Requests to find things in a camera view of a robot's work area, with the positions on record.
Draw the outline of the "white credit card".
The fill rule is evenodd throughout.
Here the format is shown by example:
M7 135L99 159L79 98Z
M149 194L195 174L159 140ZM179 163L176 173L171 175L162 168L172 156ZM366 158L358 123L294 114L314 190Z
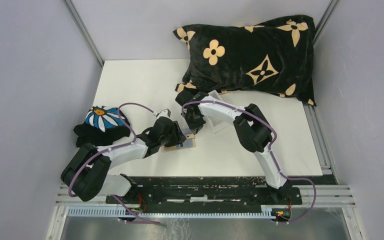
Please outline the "white credit card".
M196 147L196 142L195 142L196 137L194 134L190 133L190 134L187 134L185 137L186 137L186 140L176 146L177 150Z

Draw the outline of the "beige leather card holder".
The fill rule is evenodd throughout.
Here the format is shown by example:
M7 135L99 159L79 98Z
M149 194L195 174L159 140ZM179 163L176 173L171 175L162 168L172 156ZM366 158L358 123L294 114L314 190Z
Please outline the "beige leather card holder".
M163 152L172 152L176 150L184 150L184 149L191 149L196 147L196 137L193 133L187 134L186 140L183 143L180 143L176 146L171 147L164 147L162 149Z

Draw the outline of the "clear plastic card box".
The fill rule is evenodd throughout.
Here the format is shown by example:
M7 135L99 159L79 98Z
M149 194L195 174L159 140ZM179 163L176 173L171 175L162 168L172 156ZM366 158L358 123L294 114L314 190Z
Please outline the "clear plastic card box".
M229 125L233 126L235 118L242 114L240 110L245 109L244 106L223 101L216 90L209 92L203 101L209 102L199 104L201 113L210 119L210 125L214 133L221 131Z

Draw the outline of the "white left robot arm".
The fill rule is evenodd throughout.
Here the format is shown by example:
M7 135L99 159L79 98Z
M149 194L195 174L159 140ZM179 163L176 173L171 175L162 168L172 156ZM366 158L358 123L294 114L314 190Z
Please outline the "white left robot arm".
M136 136L133 142L105 146L98 149L86 143L77 151L60 175L69 187L71 197L88 202L97 195L116 195L129 204L136 200L138 191L124 174L110 175L110 169L124 163L145 159L161 147L182 145L187 140L177 121L162 116L154 125Z

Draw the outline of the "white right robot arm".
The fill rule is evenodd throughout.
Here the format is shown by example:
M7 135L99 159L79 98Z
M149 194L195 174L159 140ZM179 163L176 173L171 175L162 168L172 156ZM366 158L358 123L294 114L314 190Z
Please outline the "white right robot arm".
M181 114L194 134L203 128L205 117L231 124L240 145L257 158L265 175L269 199L275 204L282 204L289 198L292 184L282 172L273 151L277 133L257 105L238 106L205 92L194 94L188 90L178 93L175 101L181 106Z

